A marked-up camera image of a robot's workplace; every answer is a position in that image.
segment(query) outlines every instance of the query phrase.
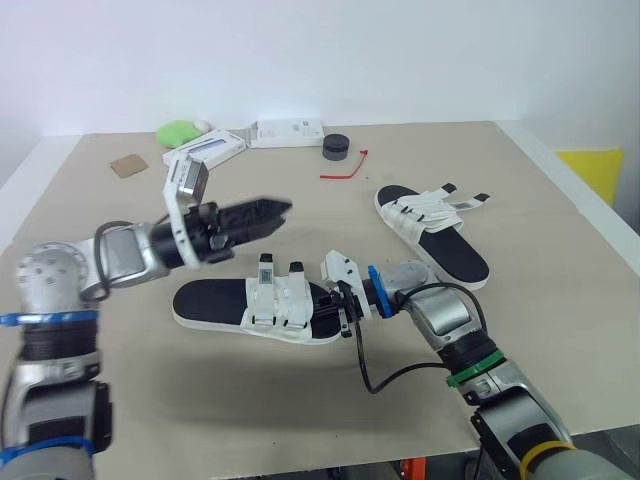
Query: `yellow ring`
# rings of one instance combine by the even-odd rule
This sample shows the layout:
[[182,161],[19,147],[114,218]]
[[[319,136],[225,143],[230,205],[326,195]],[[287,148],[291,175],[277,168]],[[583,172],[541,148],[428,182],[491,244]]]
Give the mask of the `yellow ring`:
[[524,457],[522,457],[522,461],[520,462],[520,480],[526,480],[527,468],[529,467],[533,459],[540,455],[542,452],[546,452],[547,450],[551,450],[552,448],[566,448],[568,450],[576,449],[576,447],[574,447],[570,443],[561,442],[560,440],[539,443],[531,450],[529,450]]

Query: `orange object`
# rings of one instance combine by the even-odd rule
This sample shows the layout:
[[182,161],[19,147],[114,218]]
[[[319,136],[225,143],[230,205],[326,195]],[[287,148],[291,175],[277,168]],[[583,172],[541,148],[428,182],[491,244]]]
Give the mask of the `orange object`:
[[360,170],[360,167],[362,166],[362,162],[364,162],[364,159],[367,158],[368,154],[369,150],[360,150],[360,162],[351,175],[320,175],[320,178],[326,178],[329,180],[349,180],[350,178],[353,178],[356,173],[358,173],[358,170]]
[[403,480],[427,480],[427,457],[403,460],[402,478]]

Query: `black cable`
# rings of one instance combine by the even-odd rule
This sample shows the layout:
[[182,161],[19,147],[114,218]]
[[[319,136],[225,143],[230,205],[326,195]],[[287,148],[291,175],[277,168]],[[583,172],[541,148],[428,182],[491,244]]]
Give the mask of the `black cable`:
[[103,223],[96,229],[96,233],[93,236],[93,261],[96,264],[96,273],[98,274],[98,280],[100,281],[100,288],[102,288],[103,294],[96,297],[83,295],[83,300],[88,302],[102,302],[111,295],[109,279],[104,273],[104,268],[102,268],[102,237],[107,230],[111,230],[116,227],[128,227],[129,225],[131,225],[131,222],[115,220],[113,222]]
[[367,387],[369,393],[376,394],[380,393],[380,391],[389,385],[391,382],[396,380],[398,377],[404,375],[405,373],[409,373],[413,370],[418,370],[419,368],[445,368],[442,363],[435,362],[423,362],[423,363],[414,363],[413,365],[408,365],[404,368],[401,368],[397,372],[389,375],[385,378],[379,385],[376,387],[371,385],[371,380],[369,379],[369,372],[367,372],[367,362],[364,358],[364,345],[362,343],[362,330],[360,329],[360,319],[355,317],[356,320],[354,322],[354,326],[356,329],[356,344],[358,345],[358,363],[360,364],[360,373],[362,373],[362,381],[364,382],[364,386]]
[[486,319],[484,317],[484,311],[482,310],[482,307],[480,306],[480,302],[478,301],[478,299],[476,298],[476,296],[473,293],[471,293],[469,290],[464,288],[462,285],[458,285],[457,283],[450,283],[450,282],[429,283],[427,285],[420,285],[419,287],[416,287],[413,290],[409,290],[405,294],[402,294],[401,292],[398,291],[398,292],[396,292],[396,295],[395,295],[395,297],[396,297],[396,305],[400,309],[416,293],[420,293],[420,292],[423,292],[425,290],[429,290],[431,288],[440,288],[440,287],[447,287],[447,288],[453,288],[455,290],[459,290],[462,293],[464,293],[467,297],[469,297],[469,299],[473,302],[473,306],[475,307],[476,312],[478,313],[478,320],[480,320],[480,325],[482,325],[482,330],[484,330],[485,332],[487,331],[487,321],[486,321]]
[[156,222],[154,223],[154,225],[160,225],[162,222],[164,222],[167,218],[169,218],[169,214],[165,213],[163,216],[161,216],[158,220],[156,220]]
[[[413,290],[410,290],[406,294],[402,294],[401,298],[400,298],[401,293],[396,292],[396,305],[400,309],[407,303],[407,301],[413,295],[423,292],[425,290],[432,289],[432,288],[444,288],[444,287],[459,290],[471,299],[476,309],[476,312],[478,313],[478,319],[480,320],[480,325],[482,326],[482,329],[486,332],[487,321],[485,319],[484,311],[482,310],[482,306],[480,305],[480,302],[478,302],[478,299],[473,293],[471,293],[468,289],[464,288],[463,286],[458,285],[457,283],[438,282],[438,283],[429,283],[427,285],[421,285],[419,287],[414,288]],[[360,328],[360,317],[359,315],[356,314],[355,311],[350,313],[352,314],[351,317],[354,318],[354,327],[356,330],[356,345],[358,347],[358,363],[360,365],[360,373],[362,374],[362,381],[364,382],[364,386],[367,388],[369,393],[372,393],[372,394],[379,393],[384,387],[389,385],[391,382],[393,382],[400,376],[404,375],[405,373],[409,373],[413,370],[418,370],[420,368],[445,368],[445,366],[442,363],[436,363],[436,362],[414,363],[413,365],[408,365],[404,368],[401,368],[400,370],[396,371],[392,375],[388,376],[382,382],[380,382],[379,385],[375,387],[372,386],[371,379],[369,378],[369,372],[367,371],[367,362],[364,357],[364,343],[362,340],[362,330]]]
[[484,446],[480,445],[480,451],[478,452],[478,460],[476,460],[476,470],[473,473],[473,480],[480,478],[480,465],[482,464],[482,457],[484,455]]

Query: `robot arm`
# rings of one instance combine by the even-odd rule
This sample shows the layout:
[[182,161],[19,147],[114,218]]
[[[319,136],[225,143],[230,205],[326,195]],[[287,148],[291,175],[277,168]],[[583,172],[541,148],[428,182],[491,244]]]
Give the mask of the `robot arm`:
[[201,162],[178,158],[164,188],[170,222],[111,222],[81,242],[40,245],[20,262],[24,312],[0,317],[22,327],[23,340],[0,416],[0,479],[93,478],[90,456],[111,442],[109,386],[95,377],[97,306],[112,287],[223,261],[284,223],[289,202],[201,205],[207,176]]
[[[370,278],[364,281],[359,275],[345,276],[357,266],[337,252],[330,252],[325,264],[340,271],[334,273],[340,280],[328,283],[342,292],[338,308],[350,323],[359,322],[365,316],[359,312],[374,306],[383,317],[400,310],[409,313],[451,373],[447,384],[457,388],[467,404],[478,407],[471,423],[506,479],[630,480],[603,458],[575,449],[558,414],[488,336],[479,304],[474,312],[462,302],[456,290],[464,288],[437,287],[447,284],[437,283],[433,272],[419,262],[379,276],[369,267]],[[351,293],[362,289],[364,302],[363,295]],[[470,298],[477,302],[473,295]]]

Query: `green ring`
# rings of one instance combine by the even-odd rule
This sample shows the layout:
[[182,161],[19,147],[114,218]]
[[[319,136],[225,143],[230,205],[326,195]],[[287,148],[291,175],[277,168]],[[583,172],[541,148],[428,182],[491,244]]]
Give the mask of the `green ring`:
[[458,387],[466,380],[469,380],[471,377],[475,377],[476,375],[483,373],[485,370],[487,370],[489,367],[492,367],[503,358],[504,354],[500,350],[496,350],[491,355],[484,357],[478,363],[471,365],[469,368],[465,368],[455,375],[449,375],[447,377],[447,385],[449,385],[450,387]]

